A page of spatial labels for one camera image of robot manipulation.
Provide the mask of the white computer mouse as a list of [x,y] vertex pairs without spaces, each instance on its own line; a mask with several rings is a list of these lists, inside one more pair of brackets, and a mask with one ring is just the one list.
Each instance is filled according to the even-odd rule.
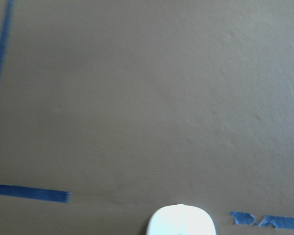
[[146,235],[215,235],[211,216],[198,207],[177,204],[158,209],[150,218]]

